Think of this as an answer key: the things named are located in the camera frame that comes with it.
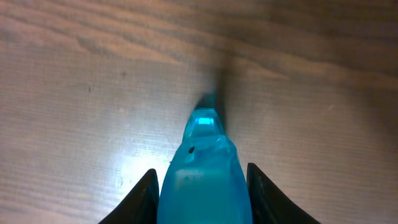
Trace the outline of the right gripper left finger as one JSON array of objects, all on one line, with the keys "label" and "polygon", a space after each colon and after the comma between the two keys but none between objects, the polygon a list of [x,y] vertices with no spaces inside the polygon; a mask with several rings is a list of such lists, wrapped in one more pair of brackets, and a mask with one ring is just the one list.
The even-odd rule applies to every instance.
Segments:
[{"label": "right gripper left finger", "polygon": [[156,224],[159,183],[155,169],[149,169],[120,204],[99,224]]}]

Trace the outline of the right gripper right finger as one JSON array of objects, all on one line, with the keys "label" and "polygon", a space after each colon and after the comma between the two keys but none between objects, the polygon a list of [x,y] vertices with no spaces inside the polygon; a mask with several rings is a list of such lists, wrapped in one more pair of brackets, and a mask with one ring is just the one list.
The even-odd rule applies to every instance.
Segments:
[{"label": "right gripper right finger", "polygon": [[255,224],[320,224],[293,203],[254,163],[247,168],[247,186]]}]

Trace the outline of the blue mouthwash bottle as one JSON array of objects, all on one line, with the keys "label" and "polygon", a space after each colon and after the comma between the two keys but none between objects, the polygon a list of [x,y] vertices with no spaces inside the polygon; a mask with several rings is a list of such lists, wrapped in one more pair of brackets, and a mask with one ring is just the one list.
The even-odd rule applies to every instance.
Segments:
[{"label": "blue mouthwash bottle", "polygon": [[214,94],[202,97],[187,121],[181,145],[163,181],[157,221],[253,222],[237,149],[226,135]]}]

